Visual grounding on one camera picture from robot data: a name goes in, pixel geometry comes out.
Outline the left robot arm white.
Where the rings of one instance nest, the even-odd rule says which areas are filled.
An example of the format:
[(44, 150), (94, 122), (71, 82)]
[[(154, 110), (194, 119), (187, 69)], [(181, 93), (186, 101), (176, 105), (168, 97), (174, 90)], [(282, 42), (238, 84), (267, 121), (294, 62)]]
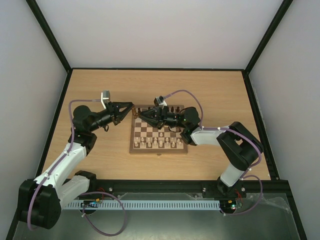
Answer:
[(94, 185), (96, 176), (90, 172), (75, 175), (67, 181), (74, 168), (93, 149), (95, 130), (109, 130), (118, 125), (131, 111), (132, 102), (103, 103), (103, 110), (91, 111), (84, 104), (69, 108), (71, 135), (59, 157), (42, 174), (25, 180), (18, 190), (18, 220), (25, 222), (30, 231), (51, 229), (58, 221), (62, 209)]

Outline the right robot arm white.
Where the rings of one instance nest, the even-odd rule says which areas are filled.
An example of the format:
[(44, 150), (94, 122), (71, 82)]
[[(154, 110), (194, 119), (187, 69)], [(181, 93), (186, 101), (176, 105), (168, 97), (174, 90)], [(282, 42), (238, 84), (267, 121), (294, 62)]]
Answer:
[(164, 126), (181, 128), (181, 138), (187, 145), (220, 146), (229, 160), (216, 187), (224, 196), (233, 193), (238, 180), (262, 160), (263, 145), (238, 121), (225, 127), (201, 127), (201, 119), (195, 107), (174, 113), (167, 106), (157, 106), (140, 111), (138, 117), (159, 130)]

